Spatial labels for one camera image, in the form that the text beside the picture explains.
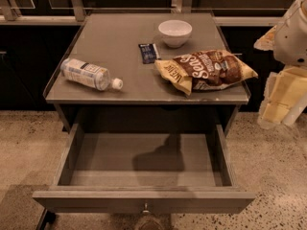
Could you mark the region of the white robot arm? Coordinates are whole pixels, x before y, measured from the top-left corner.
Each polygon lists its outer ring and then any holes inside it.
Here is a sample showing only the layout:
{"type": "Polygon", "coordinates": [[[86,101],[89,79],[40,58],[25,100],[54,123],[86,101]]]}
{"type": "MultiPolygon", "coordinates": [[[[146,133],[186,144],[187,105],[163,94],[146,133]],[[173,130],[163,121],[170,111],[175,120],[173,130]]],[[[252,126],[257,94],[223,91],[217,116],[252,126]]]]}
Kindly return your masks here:
{"type": "Polygon", "coordinates": [[[254,48],[273,51],[284,64],[267,78],[258,125],[270,129],[291,126],[306,108],[307,93],[307,0],[295,0],[278,23],[256,40],[254,48]]]}

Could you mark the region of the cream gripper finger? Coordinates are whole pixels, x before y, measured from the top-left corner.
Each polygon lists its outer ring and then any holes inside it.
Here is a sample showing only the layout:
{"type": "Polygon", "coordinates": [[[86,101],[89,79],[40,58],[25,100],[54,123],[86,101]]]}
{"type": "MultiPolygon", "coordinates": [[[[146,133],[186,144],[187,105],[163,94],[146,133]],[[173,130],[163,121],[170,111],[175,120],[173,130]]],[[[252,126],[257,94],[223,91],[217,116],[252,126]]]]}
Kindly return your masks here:
{"type": "Polygon", "coordinates": [[[260,105],[257,123],[261,128],[270,129],[278,125],[291,126],[306,108],[307,103],[297,102],[295,106],[288,109],[283,105],[272,104],[263,101],[260,105]]]}
{"type": "Polygon", "coordinates": [[[307,92],[307,69],[286,65],[279,73],[271,72],[268,105],[292,108],[307,92]]]}

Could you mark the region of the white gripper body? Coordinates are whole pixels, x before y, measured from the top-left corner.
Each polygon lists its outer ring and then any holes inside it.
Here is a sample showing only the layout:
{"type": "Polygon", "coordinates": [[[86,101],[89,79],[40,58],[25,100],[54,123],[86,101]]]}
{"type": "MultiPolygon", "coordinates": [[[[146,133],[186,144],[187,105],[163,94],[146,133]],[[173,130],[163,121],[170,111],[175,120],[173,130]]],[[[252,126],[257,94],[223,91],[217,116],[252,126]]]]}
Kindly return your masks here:
{"type": "Polygon", "coordinates": [[[256,40],[253,47],[273,51],[285,65],[307,65],[307,21],[304,15],[292,15],[273,26],[256,40]]]}

